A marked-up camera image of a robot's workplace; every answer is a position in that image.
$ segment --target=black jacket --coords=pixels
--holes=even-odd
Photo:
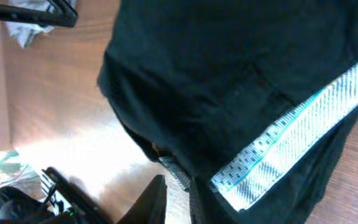
[[[98,79],[128,131],[201,183],[358,62],[358,0],[122,0]]]

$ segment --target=black object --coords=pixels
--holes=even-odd
[[[113,33],[100,89],[152,161],[156,145],[194,178],[191,207],[202,209],[193,214],[239,223],[308,216],[350,121],[248,211],[237,213],[208,184],[272,122],[358,62],[358,0],[122,1]]]
[[[65,0],[48,0],[54,12],[43,12],[0,4],[0,21],[26,22],[40,26],[74,27],[77,12]]]
[[[54,168],[49,167],[47,170],[44,170],[44,173],[48,175],[48,177],[55,182],[56,191],[59,192],[67,200],[67,202],[73,206],[73,214],[79,214],[81,216],[82,223],[92,223],[92,224],[112,223],[112,221],[108,218],[108,215],[104,213],[103,210],[100,209],[92,201],[92,199],[90,199],[76,185],[69,183]],[[53,222],[53,220],[50,220],[47,223],[60,223],[60,222]]]
[[[77,186],[65,180],[54,168],[43,170],[48,180],[54,182],[48,190],[47,198],[40,203],[20,190],[12,187],[0,189],[0,212],[6,202],[15,200],[15,207],[9,206],[6,215],[0,216],[0,224],[110,224],[113,223],[85,193]],[[61,195],[70,208],[54,216],[47,211],[46,204],[59,203],[55,194]],[[118,222],[130,223],[165,223],[167,205],[167,186],[163,175],[157,175],[143,191],[132,208]]]

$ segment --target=black fabric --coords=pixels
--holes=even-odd
[[[162,175],[157,175],[117,224],[164,224],[167,207],[167,186]]]
[[[98,78],[103,95],[150,159],[158,158],[152,142],[168,150],[206,203],[220,168],[358,62],[358,0],[122,0],[113,33]],[[324,185],[313,172],[329,177],[335,162],[318,162],[328,148],[292,172],[304,190]],[[273,208],[286,199],[271,196],[261,200],[266,210],[252,213],[290,216],[312,194],[299,186],[281,193],[292,207]],[[218,202],[208,215],[249,218]]]
[[[194,223],[304,223],[316,203],[324,196],[328,180],[341,156],[346,137],[358,118],[354,110],[336,128],[322,138],[300,162],[254,206],[240,214],[203,180],[191,183]]]
[[[25,220],[31,217],[41,203],[13,187],[0,189],[0,220]],[[39,223],[54,217],[52,212],[44,211],[32,218],[30,223]]]

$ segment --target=reflective strip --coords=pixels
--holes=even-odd
[[[183,169],[178,166],[178,162],[175,158],[171,156],[159,157],[162,165],[169,170],[174,178],[178,181],[180,187],[185,191],[189,192],[190,189],[190,178],[183,171]]]
[[[253,206],[358,106],[358,64],[273,124],[212,179],[239,211]]]

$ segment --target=silver reflective stripe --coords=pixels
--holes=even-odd
[[[183,171],[183,169],[180,166],[178,166],[178,161],[172,156],[159,157],[159,160],[162,163],[162,165],[167,170],[169,170],[172,176],[178,181],[180,187],[185,192],[188,192],[190,190],[190,178]]]
[[[239,211],[273,187],[330,129],[358,106],[358,64],[273,124],[212,179]]]

